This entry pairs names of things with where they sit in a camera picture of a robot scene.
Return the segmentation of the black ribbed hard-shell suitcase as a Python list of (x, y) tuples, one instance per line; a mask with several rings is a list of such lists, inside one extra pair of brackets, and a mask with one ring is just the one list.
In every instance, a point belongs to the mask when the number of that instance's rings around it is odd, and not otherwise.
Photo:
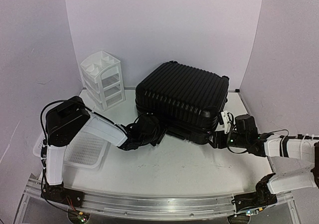
[(219, 124), (228, 88), (227, 76), (169, 61), (136, 86), (136, 107), (157, 116), (168, 135), (203, 145)]

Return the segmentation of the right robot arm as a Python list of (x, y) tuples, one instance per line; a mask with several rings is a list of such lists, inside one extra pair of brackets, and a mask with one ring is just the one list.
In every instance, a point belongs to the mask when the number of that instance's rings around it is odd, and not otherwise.
[(271, 173), (255, 186), (255, 191), (235, 195), (232, 204), (237, 213), (250, 215), (254, 210), (277, 203), (277, 194), (303, 188), (319, 186), (319, 137), (298, 134), (279, 135), (278, 131), (258, 133), (253, 116), (234, 117), (225, 111), (218, 115), (223, 131), (216, 131), (209, 144), (215, 149), (241, 148), (242, 153), (258, 157), (282, 157), (299, 159), (309, 167), (287, 173)]

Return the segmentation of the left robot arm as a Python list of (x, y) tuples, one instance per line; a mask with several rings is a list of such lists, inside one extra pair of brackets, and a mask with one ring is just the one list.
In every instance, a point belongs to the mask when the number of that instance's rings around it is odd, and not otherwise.
[(64, 187), (63, 164), (66, 148), (72, 142), (94, 141), (111, 144), (121, 150), (136, 150), (158, 145), (167, 125), (152, 113), (139, 115), (128, 125), (119, 125), (86, 106), (79, 96), (47, 104), (40, 113), (44, 134), (41, 150), (41, 197), (50, 205), (60, 203), (80, 207), (83, 192)]

